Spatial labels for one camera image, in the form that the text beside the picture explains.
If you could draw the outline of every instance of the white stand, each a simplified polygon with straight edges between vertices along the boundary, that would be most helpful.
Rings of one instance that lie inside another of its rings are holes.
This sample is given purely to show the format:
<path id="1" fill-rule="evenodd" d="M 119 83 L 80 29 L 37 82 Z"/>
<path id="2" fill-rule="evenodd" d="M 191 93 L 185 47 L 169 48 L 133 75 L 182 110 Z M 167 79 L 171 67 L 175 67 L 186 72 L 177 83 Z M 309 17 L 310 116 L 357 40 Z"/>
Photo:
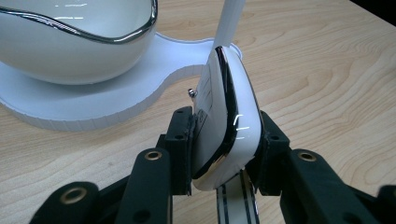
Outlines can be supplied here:
<path id="1" fill-rule="evenodd" d="M 152 105 L 170 84 L 200 75 L 214 47 L 230 46 L 244 3 L 225 0 L 216 40 L 182 41 L 156 34 L 131 70 L 97 84 L 52 84 L 0 63 L 0 103 L 19 119 L 50 130 L 89 131 L 123 122 Z"/>

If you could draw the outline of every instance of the chrome trim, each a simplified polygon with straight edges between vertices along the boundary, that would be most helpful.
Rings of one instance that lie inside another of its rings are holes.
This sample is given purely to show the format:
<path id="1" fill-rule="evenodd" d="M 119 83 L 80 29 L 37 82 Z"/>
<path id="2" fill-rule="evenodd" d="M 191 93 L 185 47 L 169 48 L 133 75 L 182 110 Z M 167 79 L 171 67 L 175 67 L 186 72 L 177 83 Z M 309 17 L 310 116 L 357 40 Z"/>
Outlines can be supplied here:
<path id="1" fill-rule="evenodd" d="M 76 35 L 78 37 L 89 39 L 91 41 L 95 41 L 95 42 L 99 42 L 99 43 L 103 43 L 103 44 L 120 45 L 120 44 L 125 44 L 125 43 L 129 43 L 131 41 L 134 41 L 152 29 L 152 27 L 156 23 L 157 17 L 158 17 L 158 3 L 157 3 L 157 0 L 151 0 L 150 17 L 149 17 L 148 21 L 143 26 L 141 26 L 137 30 L 134 30 L 133 32 L 129 33 L 128 35 L 123 35 L 120 37 L 104 37 L 104 36 L 100 36 L 100 35 L 94 35 L 94 34 L 86 32 L 86 31 L 83 31 L 81 29 L 78 29 L 74 26 L 68 25 L 62 21 L 57 21 L 51 17 L 37 14 L 34 12 L 30 12 L 30 11 L 17 10 L 17 9 L 8 8 L 8 7 L 0 7 L 0 13 L 18 16 L 18 17 L 24 18 L 29 21 L 35 21 L 35 22 L 50 26 L 52 28 L 61 30 L 63 32 L 66 32 L 70 35 Z"/>

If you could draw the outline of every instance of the white curved device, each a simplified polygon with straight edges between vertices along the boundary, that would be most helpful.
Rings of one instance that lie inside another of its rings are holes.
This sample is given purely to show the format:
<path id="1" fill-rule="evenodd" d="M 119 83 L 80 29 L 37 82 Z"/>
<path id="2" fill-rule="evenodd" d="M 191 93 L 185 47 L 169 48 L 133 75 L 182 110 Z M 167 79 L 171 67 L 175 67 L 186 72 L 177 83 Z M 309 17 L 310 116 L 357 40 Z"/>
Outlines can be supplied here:
<path id="1" fill-rule="evenodd" d="M 212 50 L 193 101 L 192 182 L 200 190 L 212 190 L 237 175 L 261 145 L 260 109 L 235 52 Z"/>

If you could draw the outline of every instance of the white pole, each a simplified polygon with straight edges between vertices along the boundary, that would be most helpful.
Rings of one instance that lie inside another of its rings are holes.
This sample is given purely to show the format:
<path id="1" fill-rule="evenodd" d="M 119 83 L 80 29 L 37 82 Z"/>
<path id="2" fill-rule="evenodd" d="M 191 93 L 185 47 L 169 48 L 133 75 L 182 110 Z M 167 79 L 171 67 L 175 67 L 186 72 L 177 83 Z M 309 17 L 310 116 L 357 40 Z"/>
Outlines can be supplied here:
<path id="1" fill-rule="evenodd" d="M 212 49 L 218 46 L 230 47 L 245 2 L 246 0 L 224 0 Z"/>

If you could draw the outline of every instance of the round hole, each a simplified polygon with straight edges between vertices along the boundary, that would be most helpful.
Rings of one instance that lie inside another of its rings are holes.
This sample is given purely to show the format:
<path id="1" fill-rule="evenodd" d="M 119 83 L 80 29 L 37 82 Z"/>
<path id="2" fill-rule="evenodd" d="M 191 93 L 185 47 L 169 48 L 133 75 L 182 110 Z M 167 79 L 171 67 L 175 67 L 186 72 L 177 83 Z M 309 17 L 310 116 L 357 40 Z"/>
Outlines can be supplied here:
<path id="1" fill-rule="evenodd" d="M 158 160 L 163 154 L 159 151 L 150 151 L 145 155 L 146 160 L 149 161 L 156 161 Z"/>
<path id="2" fill-rule="evenodd" d="M 176 138 L 177 140 L 181 140 L 181 139 L 183 139 L 184 137 L 183 137 L 183 135 L 178 134 L 178 135 L 175 136 L 175 138 Z"/>
<path id="3" fill-rule="evenodd" d="M 361 224 L 361 219 L 353 215 L 352 213 L 344 213 L 343 220 L 350 224 Z"/>
<path id="4" fill-rule="evenodd" d="M 312 155 L 311 153 L 308 153 L 308 152 L 300 152 L 298 154 L 298 157 L 300 159 L 302 159 L 303 161 L 316 161 L 317 160 L 317 158 L 314 155 Z"/>
<path id="5" fill-rule="evenodd" d="M 148 210 L 140 210 L 134 213 L 134 221 L 137 223 L 145 223 L 149 221 L 151 214 Z"/>
<path id="6" fill-rule="evenodd" d="M 67 190 L 61 196 L 61 203 L 72 204 L 81 201 L 85 195 L 87 195 L 87 190 L 82 187 L 72 188 Z"/>

